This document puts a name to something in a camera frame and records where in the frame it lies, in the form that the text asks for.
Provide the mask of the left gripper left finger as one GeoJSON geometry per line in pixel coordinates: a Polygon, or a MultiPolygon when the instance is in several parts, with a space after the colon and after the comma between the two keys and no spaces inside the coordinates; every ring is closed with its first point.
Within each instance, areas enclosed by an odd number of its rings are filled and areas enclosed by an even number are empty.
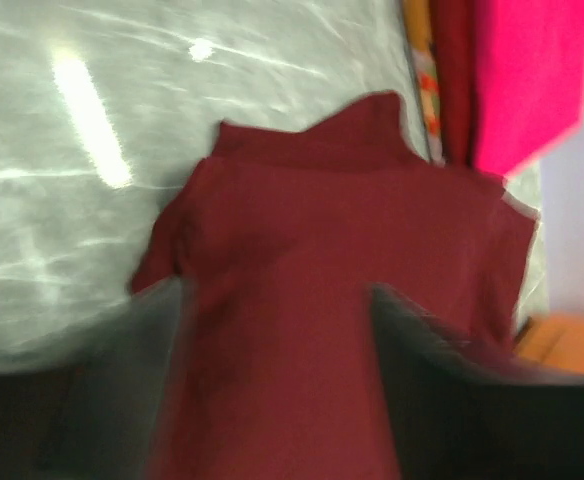
{"type": "Polygon", "coordinates": [[[0,358],[0,479],[146,479],[190,287],[169,279],[48,354],[0,358]]]}

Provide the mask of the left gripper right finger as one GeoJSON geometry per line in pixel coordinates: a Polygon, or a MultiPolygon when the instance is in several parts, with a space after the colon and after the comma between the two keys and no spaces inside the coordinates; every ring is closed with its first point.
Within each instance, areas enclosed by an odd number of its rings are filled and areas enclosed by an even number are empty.
{"type": "Polygon", "coordinates": [[[446,327],[376,285],[369,316],[405,479],[584,479],[584,375],[446,327]]]}

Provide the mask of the dark maroon t-shirt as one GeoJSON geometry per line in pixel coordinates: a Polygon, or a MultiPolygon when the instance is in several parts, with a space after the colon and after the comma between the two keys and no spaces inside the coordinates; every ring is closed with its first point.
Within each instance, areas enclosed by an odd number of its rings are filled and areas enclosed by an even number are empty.
{"type": "Polygon", "coordinates": [[[498,180],[426,163],[393,92],[299,132],[222,123],[130,288],[195,285],[153,479],[395,479],[367,314],[387,284],[508,348],[536,230],[498,180]]]}

